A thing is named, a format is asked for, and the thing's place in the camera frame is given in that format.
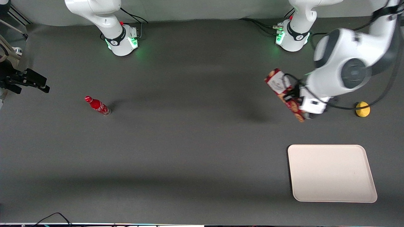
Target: robot end effector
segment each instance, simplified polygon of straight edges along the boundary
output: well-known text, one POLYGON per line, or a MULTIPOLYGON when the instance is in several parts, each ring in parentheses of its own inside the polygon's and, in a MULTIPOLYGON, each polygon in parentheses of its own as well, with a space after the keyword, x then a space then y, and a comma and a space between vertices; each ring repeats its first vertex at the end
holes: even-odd
POLYGON ((18 71, 14 69, 8 60, 0 62, 0 88, 8 89, 20 94, 21 88, 18 85, 30 86, 49 93, 49 86, 46 85, 46 78, 32 69, 18 71))

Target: green indicator light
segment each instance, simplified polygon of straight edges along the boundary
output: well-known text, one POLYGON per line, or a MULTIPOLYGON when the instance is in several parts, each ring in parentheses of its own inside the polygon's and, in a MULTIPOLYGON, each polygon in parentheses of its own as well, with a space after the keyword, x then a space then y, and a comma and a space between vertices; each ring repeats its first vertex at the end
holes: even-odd
POLYGON ((310 36, 310 32, 307 34, 306 41, 304 41, 304 44, 303 44, 303 45, 305 45, 305 44, 307 43, 307 41, 309 40, 309 36, 310 36))
POLYGON ((108 45, 108 49, 111 49, 111 47, 109 46, 109 43, 108 43, 107 39, 105 39, 105 42, 106 42, 107 45, 108 45))
POLYGON ((137 48, 137 42, 136 42, 135 38, 129 38, 128 37, 128 40, 129 40, 130 45, 132 46, 132 48, 137 48))
POLYGON ((284 37, 285 37, 285 32, 282 31, 282 32, 278 35, 278 38, 276 39, 276 43, 277 43, 277 44, 281 44, 284 37))

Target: red and white box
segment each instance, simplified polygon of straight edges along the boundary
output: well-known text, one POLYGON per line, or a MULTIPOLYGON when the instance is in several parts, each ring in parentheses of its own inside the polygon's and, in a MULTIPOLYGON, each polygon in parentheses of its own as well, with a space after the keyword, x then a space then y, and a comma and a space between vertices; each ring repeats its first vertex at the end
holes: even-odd
POLYGON ((265 83, 275 92, 275 94, 282 100, 282 102, 289 108, 289 110, 295 115, 295 117, 300 121, 304 122, 304 111, 299 109, 300 104, 295 99, 284 100, 284 96, 293 89, 290 84, 289 79, 284 76, 285 74, 278 68, 272 70, 265 83))

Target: black band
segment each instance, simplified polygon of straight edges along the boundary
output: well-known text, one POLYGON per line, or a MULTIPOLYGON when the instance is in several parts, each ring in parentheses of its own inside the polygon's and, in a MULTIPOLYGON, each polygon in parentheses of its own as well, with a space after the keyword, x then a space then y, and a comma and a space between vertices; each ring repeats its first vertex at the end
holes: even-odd
POLYGON ((122 26, 122 33, 115 39, 105 38, 112 46, 118 46, 126 36, 126 29, 122 26))
POLYGON ((286 26, 286 28, 287 28, 287 30, 288 30, 288 33, 289 33, 291 36, 293 36, 293 38, 294 38, 295 41, 300 41, 300 40, 302 40, 302 39, 303 39, 304 37, 306 37, 307 34, 309 33, 309 32, 298 33, 298 32, 293 31, 293 29, 290 27, 290 22, 288 23, 288 25, 286 26))
POLYGON ((402 13, 402 12, 403 12, 403 7, 398 6, 398 5, 380 8, 372 13, 372 18, 370 19, 370 21, 374 22, 379 17, 385 16, 385 15, 390 15, 390 14, 402 13))

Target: bottle cap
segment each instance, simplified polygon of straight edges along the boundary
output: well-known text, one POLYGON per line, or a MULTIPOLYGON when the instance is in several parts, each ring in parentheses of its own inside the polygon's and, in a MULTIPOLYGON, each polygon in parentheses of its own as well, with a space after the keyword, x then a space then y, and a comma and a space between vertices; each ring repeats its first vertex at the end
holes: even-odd
POLYGON ((91 98, 90 96, 87 95, 87 96, 84 98, 84 100, 85 100, 86 102, 90 103, 90 102, 93 101, 93 98, 91 98))

